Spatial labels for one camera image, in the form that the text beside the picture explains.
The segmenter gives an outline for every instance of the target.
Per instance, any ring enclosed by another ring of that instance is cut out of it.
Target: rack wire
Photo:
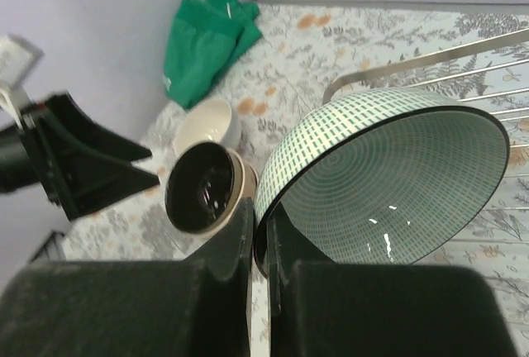
[[[491,37],[469,43],[466,45],[458,45],[454,48],[447,50],[440,50],[427,55],[420,55],[412,59],[402,60],[400,62],[387,64],[378,68],[372,68],[355,72],[352,74],[346,74],[335,80],[329,87],[326,88],[323,93],[323,104],[331,101],[332,96],[341,88],[351,85],[353,83],[363,83],[376,79],[385,78],[402,72],[408,72],[411,70],[420,69],[426,66],[440,64],[446,61],[457,60],[470,55],[477,55],[490,50],[504,49],[509,46],[519,45],[529,41],[529,28],[522,29],[520,31],[506,33],[504,35]],[[474,74],[483,74],[497,69],[511,68],[514,66],[529,63],[529,58],[518,59],[510,61],[504,64],[497,64],[493,66],[487,66],[480,69],[473,69],[466,72],[460,72],[458,74],[449,74],[436,79],[429,79],[424,81],[418,81],[416,83],[405,84],[407,87],[420,87],[420,86],[431,86],[432,84],[441,83],[449,80],[466,78]],[[529,93],[529,88],[517,88],[513,90],[502,91],[498,93],[490,93],[479,95],[476,97],[461,98],[459,102],[475,102],[479,100],[485,100],[490,98],[500,98],[512,96],[520,93]],[[490,112],[490,114],[496,116],[501,122],[507,121],[518,121],[529,118],[529,107],[517,107],[513,109],[504,109],[500,111]],[[510,150],[511,152],[516,149],[523,149],[528,147],[529,144],[516,144],[511,141]],[[529,174],[507,174],[504,178],[524,178],[529,177]],[[520,207],[502,207],[504,211],[529,211],[529,206]]]

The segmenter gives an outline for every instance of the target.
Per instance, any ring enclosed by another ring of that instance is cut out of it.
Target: black bowl
[[[214,142],[187,150],[176,162],[165,191],[171,223],[186,233],[200,234],[221,219],[235,184],[229,153]]]

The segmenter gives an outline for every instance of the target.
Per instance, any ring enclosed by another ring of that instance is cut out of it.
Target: floral tablecloth
[[[339,75],[529,26],[527,16],[342,7],[260,8],[258,26],[264,38],[211,93],[227,98],[241,115],[239,151],[259,171],[284,135],[322,104],[323,90]],[[336,96],[528,57],[529,45],[519,45],[348,86]],[[529,87],[529,66],[520,65],[443,83],[436,91],[467,98],[524,87]],[[489,111],[526,105],[528,94],[476,103]],[[201,245],[171,226],[164,211],[164,186],[176,160],[172,143],[183,116],[180,107],[169,103],[142,139],[153,157],[139,166],[157,172],[161,186],[77,221],[64,241],[68,259],[182,259]],[[505,126],[512,141],[529,143],[529,120],[507,121]],[[421,261],[463,265],[485,276],[520,354],[527,356],[529,213],[512,208],[529,206],[529,178],[524,175],[529,173],[528,160],[529,149],[514,150],[508,176],[486,210]],[[266,282],[256,270],[252,278],[252,355],[268,355]]]

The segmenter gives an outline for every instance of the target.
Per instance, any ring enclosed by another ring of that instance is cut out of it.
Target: green towel
[[[202,100],[212,85],[260,37],[259,7],[239,0],[183,0],[165,52],[167,96],[184,109]]]

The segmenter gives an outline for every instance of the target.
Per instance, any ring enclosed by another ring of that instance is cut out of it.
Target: light green patterned bowl
[[[410,264],[483,208],[508,161],[487,112],[418,88],[354,93],[309,113],[275,149],[255,197],[255,257],[282,204],[336,262]]]

